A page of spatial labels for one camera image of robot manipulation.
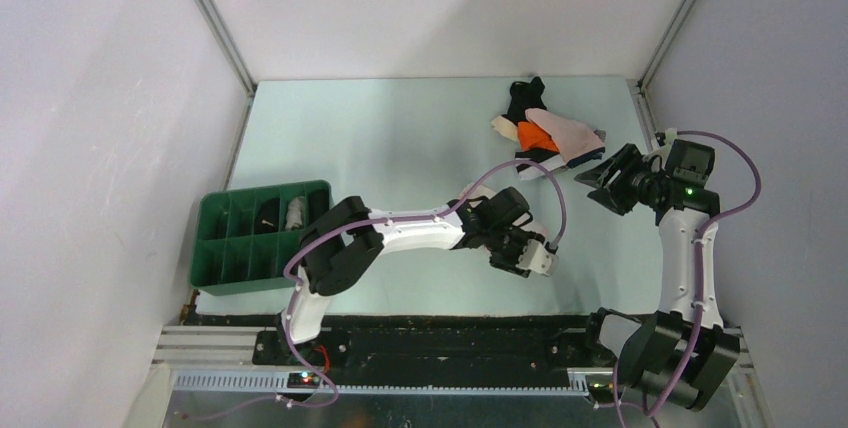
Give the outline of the white pink-trimmed underwear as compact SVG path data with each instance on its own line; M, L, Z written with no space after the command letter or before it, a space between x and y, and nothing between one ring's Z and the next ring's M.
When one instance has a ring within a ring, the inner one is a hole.
M471 202L471 205L476 207L479 204L478 198L492 198L496 192L485 185L472 188L472 183L469 183L459 193L459 196L462 197L466 194L468 194L468 200ZM519 217L513 222L513 225L524 231L540 234L545 238L549 235L547 228L541 222L535 220L530 213L526 213Z

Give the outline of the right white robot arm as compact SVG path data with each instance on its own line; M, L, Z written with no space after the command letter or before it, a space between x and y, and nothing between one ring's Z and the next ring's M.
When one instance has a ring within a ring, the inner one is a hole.
M706 183L712 147L675 139L651 154L628 143L576 176L589 198L617 215L644 205L655 214L662 247L661 294L655 312L601 308L581 340L596 366L618 363L617 380L657 401L702 410L740 355L715 296L713 247L720 196Z

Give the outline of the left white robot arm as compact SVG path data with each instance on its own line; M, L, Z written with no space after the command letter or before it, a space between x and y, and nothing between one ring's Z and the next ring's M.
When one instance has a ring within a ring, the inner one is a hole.
M358 196L342 200L306 229L286 264L284 275L295 292L280 315L278 352L292 364L311 360L332 298L353 287L382 255L483 248L495 269L520 277L551 275L556 250L533 221L514 188L468 193L429 211L381 211Z

